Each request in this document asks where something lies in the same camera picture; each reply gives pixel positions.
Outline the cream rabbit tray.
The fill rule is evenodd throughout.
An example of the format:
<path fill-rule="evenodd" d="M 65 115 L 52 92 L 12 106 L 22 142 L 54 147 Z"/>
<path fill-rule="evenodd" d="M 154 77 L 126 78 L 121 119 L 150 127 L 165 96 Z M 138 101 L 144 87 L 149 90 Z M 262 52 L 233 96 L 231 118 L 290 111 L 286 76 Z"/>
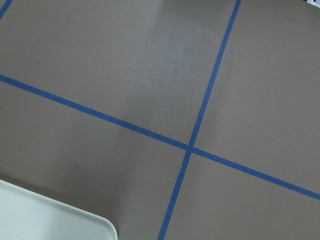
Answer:
<path fill-rule="evenodd" d="M 114 225 L 104 217 L 0 182 L 2 240 L 116 240 Z"/>

